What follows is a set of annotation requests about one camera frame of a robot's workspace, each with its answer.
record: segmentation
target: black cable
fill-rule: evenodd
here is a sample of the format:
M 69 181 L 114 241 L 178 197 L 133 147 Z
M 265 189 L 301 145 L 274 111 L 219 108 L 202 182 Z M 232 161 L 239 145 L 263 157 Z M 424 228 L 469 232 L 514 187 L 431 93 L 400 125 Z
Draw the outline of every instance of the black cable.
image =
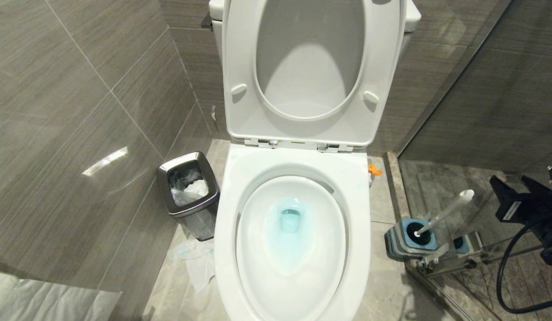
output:
M 540 309 L 546 309 L 546 308 L 552 307 L 552 300 L 551 300 L 551 301 L 547 301 L 547 302 L 543 302 L 543 303 L 538 303 L 536 305 L 531 305 L 531 306 L 525 307 L 525 308 L 512 309 L 512 308 L 508 307 L 506 305 L 506 303 L 504 303 L 503 298 L 502 298 L 503 271 L 506 267 L 507 259 L 510 257 L 510 253 L 514 248 L 514 245 L 516 244 L 516 242 L 518 242 L 518 240 L 522 237 L 522 235 L 525 234 L 525 232 L 527 232 L 530 228 L 533 228 L 534 226 L 536 226 L 537 224 L 539 224 L 541 222 L 542 221 L 537 221 L 537 222 L 535 222 L 531 225 L 524 226 L 521 230 L 519 230 L 519 232 L 512 238 L 512 240 L 510 241 L 510 244 L 507 246 L 506 251 L 504 252 L 503 257 L 502 257 L 502 262 L 500 262 L 500 264 L 499 264 L 498 282 L 496 282 L 496 292 L 498 294 L 499 305 L 501 305 L 502 308 L 504 310 L 506 310 L 507 312 L 509 312 L 509 313 L 514 313 L 514 314 L 530 313 L 530 312 L 537 311 L 537 310 L 540 310 Z

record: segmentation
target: crumpled paper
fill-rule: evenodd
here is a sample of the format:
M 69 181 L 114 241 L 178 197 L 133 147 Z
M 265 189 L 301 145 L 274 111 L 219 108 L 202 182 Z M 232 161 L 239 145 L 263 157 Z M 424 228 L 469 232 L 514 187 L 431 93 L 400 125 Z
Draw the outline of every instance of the crumpled paper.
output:
M 167 253 L 171 260 L 182 259 L 187 264 L 188 276 L 195 292 L 203 290 L 214 276 L 214 239 L 199 242 L 189 236 L 186 242 L 179 244 Z

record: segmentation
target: toilet brush handle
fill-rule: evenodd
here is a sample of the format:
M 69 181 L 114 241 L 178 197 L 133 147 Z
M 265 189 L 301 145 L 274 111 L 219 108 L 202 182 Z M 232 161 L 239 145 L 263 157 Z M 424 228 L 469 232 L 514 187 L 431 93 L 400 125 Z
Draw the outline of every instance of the toilet brush handle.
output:
M 461 210 L 464 206 L 468 205 L 470 201 L 472 201 L 472 197 L 474 197 L 474 191 L 471 189 L 467 189 L 465 191 L 462 191 L 453 201 L 446 207 L 442 212 L 440 212 L 435 218 L 433 218 L 428 224 L 424 225 L 420 230 L 414 232 L 414 235 L 419 236 L 425 231 L 428 231 L 431 227 L 434 226 L 434 224 L 442 221 L 446 217 L 448 217 L 451 214 L 457 213 L 459 210 Z

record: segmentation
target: blue water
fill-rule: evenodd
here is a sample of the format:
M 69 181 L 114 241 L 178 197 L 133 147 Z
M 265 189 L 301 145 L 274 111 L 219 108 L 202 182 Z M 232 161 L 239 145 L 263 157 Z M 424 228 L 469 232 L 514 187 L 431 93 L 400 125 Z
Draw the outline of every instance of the blue water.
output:
M 282 199 L 268 213 L 267 250 L 272 266 L 293 275 L 302 269 L 314 242 L 311 207 L 296 198 Z

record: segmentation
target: orange valve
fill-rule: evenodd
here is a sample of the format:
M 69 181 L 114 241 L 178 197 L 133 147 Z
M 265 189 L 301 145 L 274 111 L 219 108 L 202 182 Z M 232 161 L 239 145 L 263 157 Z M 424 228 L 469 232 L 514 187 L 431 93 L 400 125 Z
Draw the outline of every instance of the orange valve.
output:
M 380 170 L 377 170 L 377 167 L 375 167 L 375 164 L 369 164 L 367 166 L 367 169 L 369 170 L 369 173 L 375 175 L 375 176 L 378 176 L 378 175 L 381 175 L 382 174 L 382 171 Z

